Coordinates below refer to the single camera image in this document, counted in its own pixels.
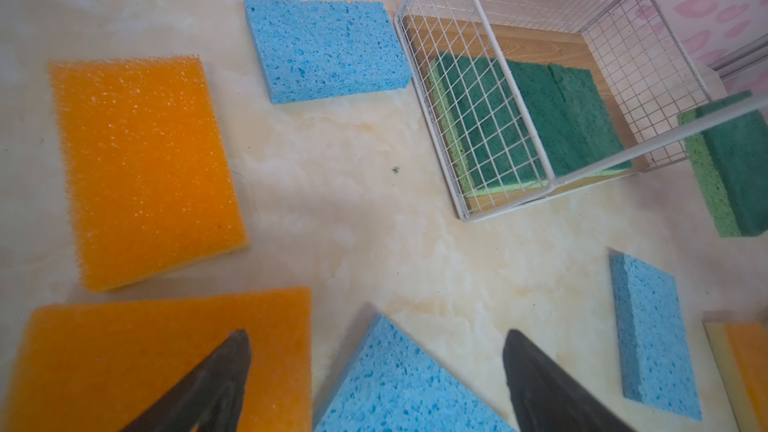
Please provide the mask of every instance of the marble surface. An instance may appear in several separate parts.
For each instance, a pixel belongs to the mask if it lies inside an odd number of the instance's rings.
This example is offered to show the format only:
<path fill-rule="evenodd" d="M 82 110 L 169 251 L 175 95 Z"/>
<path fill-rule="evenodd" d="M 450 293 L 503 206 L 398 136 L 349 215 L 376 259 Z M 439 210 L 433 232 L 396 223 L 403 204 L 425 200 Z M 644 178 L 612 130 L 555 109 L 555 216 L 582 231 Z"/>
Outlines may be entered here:
<path fill-rule="evenodd" d="M 316 400 L 381 311 L 512 424 L 500 352 L 520 328 L 638 430 L 736 430 L 700 321 L 766 306 L 768 237 L 719 239 L 687 163 L 465 224 L 413 87 L 272 106 L 242 0 L 0 0 L 0 16 L 3 393 L 38 306 L 307 284 Z M 87 293 L 46 61 L 183 53 L 205 66 L 252 245 Z M 677 277 L 704 421 L 621 397 L 610 248 Z"/>

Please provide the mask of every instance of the wire basket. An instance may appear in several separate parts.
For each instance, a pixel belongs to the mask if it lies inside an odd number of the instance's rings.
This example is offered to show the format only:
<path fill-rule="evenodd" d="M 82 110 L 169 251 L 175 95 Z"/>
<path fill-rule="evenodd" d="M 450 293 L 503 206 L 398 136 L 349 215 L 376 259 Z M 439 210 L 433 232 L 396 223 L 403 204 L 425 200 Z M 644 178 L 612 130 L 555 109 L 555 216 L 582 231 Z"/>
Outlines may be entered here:
<path fill-rule="evenodd" d="M 711 101 L 655 0 L 403 0 L 395 24 L 466 221 L 685 160 L 684 136 L 666 132 Z M 616 135 L 617 152 L 553 168 L 518 88 L 533 76 L 508 60 L 590 70 L 610 124 L 582 133 Z"/>

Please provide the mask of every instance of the orange sponge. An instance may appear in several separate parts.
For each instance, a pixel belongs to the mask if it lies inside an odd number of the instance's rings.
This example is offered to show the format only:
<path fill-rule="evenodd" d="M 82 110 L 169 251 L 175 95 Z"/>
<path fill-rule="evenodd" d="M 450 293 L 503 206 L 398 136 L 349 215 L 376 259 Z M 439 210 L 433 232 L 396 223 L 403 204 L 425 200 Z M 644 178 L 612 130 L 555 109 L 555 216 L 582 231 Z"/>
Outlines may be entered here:
<path fill-rule="evenodd" d="M 239 432 L 309 432 L 308 288 L 52 305 L 33 313 L 2 430 L 120 430 L 238 328 L 252 361 Z"/>
<path fill-rule="evenodd" d="M 49 66 L 83 286 L 247 244 L 196 56 Z"/>
<path fill-rule="evenodd" d="M 760 322 L 705 322 L 741 432 L 768 430 L 768 334 Z"/>

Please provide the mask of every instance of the pink pattern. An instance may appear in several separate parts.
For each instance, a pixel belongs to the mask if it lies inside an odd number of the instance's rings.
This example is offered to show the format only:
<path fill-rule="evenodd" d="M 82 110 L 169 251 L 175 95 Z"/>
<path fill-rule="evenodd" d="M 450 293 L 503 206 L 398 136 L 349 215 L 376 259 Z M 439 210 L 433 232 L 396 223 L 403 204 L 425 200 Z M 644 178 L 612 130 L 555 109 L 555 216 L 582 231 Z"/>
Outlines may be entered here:
<path fill-rule="evenodd" d="M 656 7 L 654 7 L 651 4 L 643 4 L 639 6 L 636 11 L 634 12 L 634 16 L 636 16 L 639 19 L 646 19 L 649 22 L 656 17 L 659 16 L 659 13 L 656 11 Z"/>
<path fill-rule="evenodd" d="M 664 34 L 667 32 L 667 29 L 664 28 L 664 22 L 658 21 L 655 25 L 653 25 L 654 28 L 654 34 L 656 34 L 656 37 L 662 38 L 664 37 Z"/>
<path fill-rule="evenodd" d="M 764 70 L 754 82 L 748 82 L 739 87 L 739 92 L 742 90 L 752 90 L 754 93 L 768 90 L 768 70 Z"/>
<path fill-rule="evenodd" d="M 752 20 L 744 20 L 743 22 L 739 22 L 738 24 L 735 24 L 733 27 L 726 30 L 725 37 L 728 39 L 735 39 L 739 35 L 741 35 L 742 32 L 744 32 L 744 29 L 747 28 L 750 24 L 752 24 Z"/>
<path fill-rule="evenodd" d="M 723 24 L 729 20 L 737 18 L 739 15 L 746 12 L 750 8 L 749 4 L 732 5 L 722 9 L 715 16 L 715 22 Z"/>
<path fill-rule="evenodd" d="M 703 54 L 696 60 L 698 60 L 699 62 L 705 65 L 709 65 L 712 62 L 715 62 L 716 60 L 724 56 L 726 52 L 728 52 L 728 49 L 711 50 L 710 52 Z"/>
<path fill-rule="evenodd" d="M 677 4 L 674 9 L 687 19 L 700 19 L 706 17 L 717 10 L 720 5 L 719 0 L 686 0 Z"/>
<path fill-rule="evenodd" d="M 725 91 L 728 92 L 728 95 L 732 93 L 736 93 L 736 91 L 734 90 L 735 85 L 736 85 L 736 79 L 731 79 L 723 82 L 723 87 L 725 87 Z"/>
<path fill-rule="evenodd" d="M 708 30 L 702 30 L 698 34 L 693 34 L 692 36 L 684 40 L 683 46 L 685 47 L 688 53 L 696 53 L 706 45 L 707 41 L 709 41 L 711 36 L 712 36 L 711 32 L 709 32 Z"/>

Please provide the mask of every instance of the wire mesh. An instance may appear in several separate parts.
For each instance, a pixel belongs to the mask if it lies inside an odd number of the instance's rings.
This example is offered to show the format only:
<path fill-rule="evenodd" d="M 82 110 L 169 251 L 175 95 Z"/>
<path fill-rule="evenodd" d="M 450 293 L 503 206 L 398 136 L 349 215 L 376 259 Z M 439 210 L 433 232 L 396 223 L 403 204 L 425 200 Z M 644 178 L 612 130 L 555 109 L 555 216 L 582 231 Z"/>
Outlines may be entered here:
<path fill-rule="evenodd" d="M 463 219 L 522 204 L 548 184 L 548 160 L 494 53 L 505 27 L 582 34 L 639 142 L 706 101 L 653 0 L 403 0 L 396 28 Z M 660 150 L 649 168 L 684 158 L 680 144 Z"/>
<path fill-rule="evenodd" d="M 677 127 L 677 114 L 709 101 L 653 0 L 622 0 L 584 32 L 638 142 Z M 685 160 L 683 144 L 646 155 L 650 168 Z"/>

